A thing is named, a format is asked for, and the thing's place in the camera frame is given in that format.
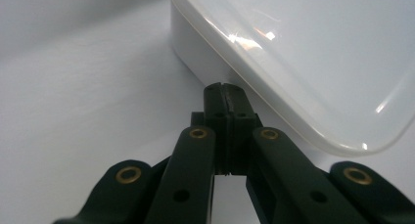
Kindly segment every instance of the container lid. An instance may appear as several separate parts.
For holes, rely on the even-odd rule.
[[[306,141],[391,146],[415,115],[415,0],[172,0]]]

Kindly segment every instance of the white background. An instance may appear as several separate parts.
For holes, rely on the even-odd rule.
[[[169,0],[0,0],[0,223],[74,216],[107,169],[168,157],[203,84],[175,56]],[[255,107],[261,115],[261,106]],[[343,158],[311,149],[320,167]],[[415,126],[354,159],[415,201]],[[242,177],[216,177],[213,223],[257,223]]]

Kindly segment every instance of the clear plastic lid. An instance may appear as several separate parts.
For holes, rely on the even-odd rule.
[[[391,146],[415,115],[415,0],[172,0],[309,143]]]

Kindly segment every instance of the white plastic container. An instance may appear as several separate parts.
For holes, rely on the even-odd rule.
[[[171,1],[174,49],[203,83],[242,77],[326,152],[374,154],[413,121],[415,0]]]

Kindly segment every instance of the white surface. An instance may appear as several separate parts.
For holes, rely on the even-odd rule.
[[[393,145],[413,120],[415,0],[172,1],[314,146],[371,155]],[[194,50],[182,59],[200,56]],[[212,73],[189,67],[200,79]]]
[[[0,0],[0,223],[76,215],[107,169],[169,156],[203,84],[169,44],[169,0]],[[255,110],[261,114],[263,106]],[[310,147],[275,116],[303,150]],[[363,162],[415,201],[415,127]],[[309,154],[327,169],[337,160]],[[215,180],[212,223],[257,223],[240,177]]]

